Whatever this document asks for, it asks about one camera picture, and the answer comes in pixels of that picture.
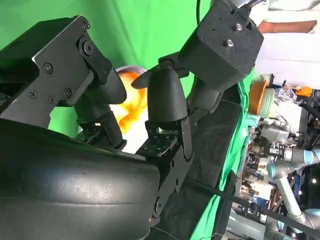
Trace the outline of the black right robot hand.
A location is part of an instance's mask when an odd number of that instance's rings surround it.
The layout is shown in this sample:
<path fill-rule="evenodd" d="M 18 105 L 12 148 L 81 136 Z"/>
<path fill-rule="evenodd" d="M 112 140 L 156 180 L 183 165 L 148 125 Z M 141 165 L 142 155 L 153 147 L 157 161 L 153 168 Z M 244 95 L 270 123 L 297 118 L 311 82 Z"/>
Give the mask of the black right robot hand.
<path fill-rule="evenodd" d="M 111 105 L 127 98 L 83 16 L 41 21 L 0 52 L 0 237 L 143 240 L 193 162 L 177 73 L 147 81 L 135 153 Z"/>

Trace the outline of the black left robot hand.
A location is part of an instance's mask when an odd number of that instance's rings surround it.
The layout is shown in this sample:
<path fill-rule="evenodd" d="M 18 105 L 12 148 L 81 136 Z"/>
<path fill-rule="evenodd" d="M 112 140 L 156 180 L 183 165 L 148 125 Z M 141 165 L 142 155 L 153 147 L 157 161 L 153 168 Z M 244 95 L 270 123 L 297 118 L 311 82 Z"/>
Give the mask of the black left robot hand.
<path fill-rule="evenodd" d="M 185 97 L 181 78 L 189 75 L 178 59 L 179 53 L 171 53 L 158 59 L 158 64 L 136 78 L 134 89 L 147 88 L 148 119 L 154 123 L 177 122 L 199 110 L 212 113 L 216 110 L 222 93 L 209 87 L 199 78 L 193 81 L 191 91 Z"/>

